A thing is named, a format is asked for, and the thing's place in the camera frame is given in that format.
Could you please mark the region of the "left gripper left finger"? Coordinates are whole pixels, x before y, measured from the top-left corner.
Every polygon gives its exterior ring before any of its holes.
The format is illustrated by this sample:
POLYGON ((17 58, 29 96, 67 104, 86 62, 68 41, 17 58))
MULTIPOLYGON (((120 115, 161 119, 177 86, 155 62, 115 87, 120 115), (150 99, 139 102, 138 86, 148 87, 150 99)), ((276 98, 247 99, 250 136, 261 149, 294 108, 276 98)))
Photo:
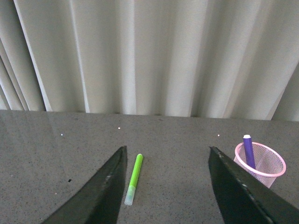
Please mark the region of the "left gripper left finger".
POLYGON ((125 189, 127 147, 120 147, 44 224, 115 224, 125 189))

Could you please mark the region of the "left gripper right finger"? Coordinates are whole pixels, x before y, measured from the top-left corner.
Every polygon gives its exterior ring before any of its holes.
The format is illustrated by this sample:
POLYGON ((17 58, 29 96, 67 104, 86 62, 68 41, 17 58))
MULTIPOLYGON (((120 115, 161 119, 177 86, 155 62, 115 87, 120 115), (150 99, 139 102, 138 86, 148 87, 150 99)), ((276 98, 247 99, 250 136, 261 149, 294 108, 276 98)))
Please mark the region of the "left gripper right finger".
POLYGON ((299 210, 264 186, 221 150, 210 147, 214 195, 226 224, 297 224, 299 210))

